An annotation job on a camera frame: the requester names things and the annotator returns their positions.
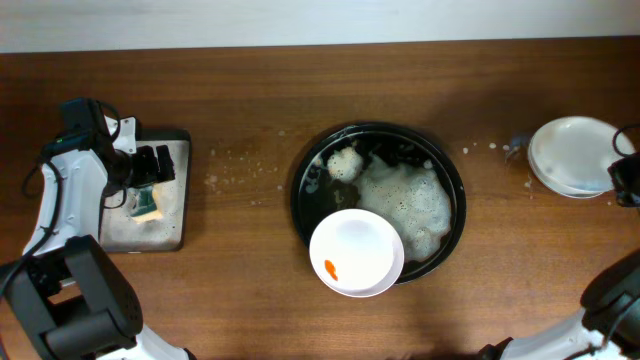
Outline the pale blue plate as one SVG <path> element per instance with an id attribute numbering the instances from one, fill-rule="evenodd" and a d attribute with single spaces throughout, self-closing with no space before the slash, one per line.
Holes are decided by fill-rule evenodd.
<path id="1" fill-rule="evenodd" d="M 631 140 L 598 119 L 569 116 L 539 128 L 528 149 L 552 179 L 581 190 L 614 189 L 608 167 L 636 152 Z"/>

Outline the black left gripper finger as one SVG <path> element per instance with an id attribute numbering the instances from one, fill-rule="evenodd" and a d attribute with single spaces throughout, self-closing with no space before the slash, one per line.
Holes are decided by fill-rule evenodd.
<path id="1" fill-rule="evenodd" d="M 157 146 L 156 154 L 158 162 L 157 182 L 173 181 L 175 179 L 175 169 L 169 147 L 167 145 Z"/>
<path id="2" fill-rule="evenodd" d="M 138 147 L 131 157 L 132 174 L 130 185 L 134 188 L 142 188 L 152 185 L 157 181 L 158 162 L 151 146 Z"/>

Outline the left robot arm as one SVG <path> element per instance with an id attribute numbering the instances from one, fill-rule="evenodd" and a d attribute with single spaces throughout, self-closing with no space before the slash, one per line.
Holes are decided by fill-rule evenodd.
<path id="1" fill-rule="evenodd" d="M 45 155 L 45 189 L 1 296 L 43 359 L 190 359 L 145 325 L 139 299 L 97 241 L 107 170 L 92 150 Z"/>

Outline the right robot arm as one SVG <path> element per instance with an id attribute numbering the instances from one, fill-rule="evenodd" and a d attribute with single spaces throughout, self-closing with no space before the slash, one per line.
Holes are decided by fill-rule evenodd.
<path id="1" fill-rule="evenodd" d="M 487 345 L 482 360 L 637 359 L 639 252 L 600 273 L 585 289 L 581 308 L 550 329 Z"/>

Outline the cream white plate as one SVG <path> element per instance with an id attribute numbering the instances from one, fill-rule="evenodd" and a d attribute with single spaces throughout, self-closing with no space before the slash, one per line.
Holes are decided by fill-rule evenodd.
<path id="1" fill-rule="evenodd" d="M 590 198 L 595 198 L 598 197 L 600 195 L 603 195 L 607 192 L 611 192 L 612 188 L 610 189 L 596 189 L 596 190 L 581 190 L 578 188 L 574 188 L 571 187 L 569 185 L 564 185 L 554 179 L 552 179 L 549 175 L 546 175 L 543 171 L 542 168 L 537 164 L 536 159 L 534 157 L 533 154 L 533 150 L 531 148 L 529 148 L 527 150 L 527 159 L 528 159 L 528 163 L 529 166 L 531 168 L 531 171 L 533 172 L 533 174 L 535 175 L 535 178 L 548 190 L 567 197 L 567 198 L 573 198 L 573 199 L 590 199 Z"/>

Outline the green yellow sponge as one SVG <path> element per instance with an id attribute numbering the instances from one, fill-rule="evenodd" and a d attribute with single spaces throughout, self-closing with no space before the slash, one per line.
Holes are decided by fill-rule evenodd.
<path id="1" fill-rule="evenodd" d="M 163 214 L 157 204 L 157 198 L 158 192 L 154 186 L 141 188 L 130 212 L 131 219 L 137 224 L 162 219 Z"/>

